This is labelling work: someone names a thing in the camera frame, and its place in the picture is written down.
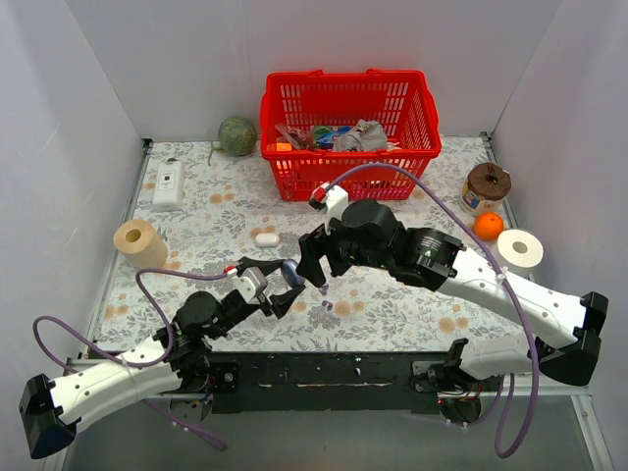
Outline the purple earbud charging case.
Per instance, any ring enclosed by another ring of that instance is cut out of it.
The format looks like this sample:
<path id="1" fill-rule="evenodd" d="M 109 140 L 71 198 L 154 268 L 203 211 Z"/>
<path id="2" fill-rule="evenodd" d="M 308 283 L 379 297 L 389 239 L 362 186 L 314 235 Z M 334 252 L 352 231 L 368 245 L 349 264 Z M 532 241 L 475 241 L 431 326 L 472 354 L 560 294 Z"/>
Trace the purple earbud charging case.
<path id="1" fill-rule="evenodd" d="M 297 262 L 293 259 L 286 259 L 281 266 L 281 273 L 285 282 L 291 288 L 305 285 L 305 279 L 297 273 Z"/>

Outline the white earbud charging case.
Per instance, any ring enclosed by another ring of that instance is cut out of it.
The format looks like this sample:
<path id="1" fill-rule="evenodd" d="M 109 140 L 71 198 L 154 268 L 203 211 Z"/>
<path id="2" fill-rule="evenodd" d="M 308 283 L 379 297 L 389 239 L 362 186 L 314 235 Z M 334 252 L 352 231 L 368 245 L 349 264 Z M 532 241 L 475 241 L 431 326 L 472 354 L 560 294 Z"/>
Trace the white earbud charging case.
<path id="1" fill-rule="evenodd" d="M 279 245 L 280 238 L 275 233 L 260 233 L 255 237 L 254 243 L 260 248 L 273 248 Z"/>

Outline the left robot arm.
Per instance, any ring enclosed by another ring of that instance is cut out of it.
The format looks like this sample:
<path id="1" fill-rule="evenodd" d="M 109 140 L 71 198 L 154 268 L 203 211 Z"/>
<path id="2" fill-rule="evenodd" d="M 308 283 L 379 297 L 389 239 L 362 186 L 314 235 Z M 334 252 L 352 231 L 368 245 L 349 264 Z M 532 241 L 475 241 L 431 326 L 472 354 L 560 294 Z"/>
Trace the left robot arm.
<path id="1" fill-rule="evenodd" d="M 241 258 L 223 273 L 234 288 L 217 299 L 191 294 L 172 320 L 136 347 L 82 371 L 26 382 L 19 411 L 33 459 L 66 447 L 78 432 L 154 394 L 190 392 L 210 399 L 237 389 L 238 369 L 211 359 L 211 341 L 257 311 L 283 318 L 305 289 L 292 259 Z"/>

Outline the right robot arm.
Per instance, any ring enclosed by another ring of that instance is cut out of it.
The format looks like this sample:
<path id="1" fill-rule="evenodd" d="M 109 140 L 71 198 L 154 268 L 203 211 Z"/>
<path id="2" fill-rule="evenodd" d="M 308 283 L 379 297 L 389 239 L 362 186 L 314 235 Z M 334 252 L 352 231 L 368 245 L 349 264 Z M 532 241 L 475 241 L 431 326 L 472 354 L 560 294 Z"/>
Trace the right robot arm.
<path id="1" fill-rule="evenodd" d="M 320 288 L 320 260 L 334 277 L 354 266 L 379 269 L 396 281 L 465 299 L 517 321 L 520 335 L 452 343 L 443 362 L 419 378 L 435 391 L 466 390 L 491 377 L 542 373 L 575 387 L 590 383 L 598 363 L 608 300 L 591 291 L 567 295 L 495 269 L 476 251 L 443 232 L 406 228 L 391 208 L 372 199 L 312 198 L 324 223 L 299 240 L 298 274 Z"/>

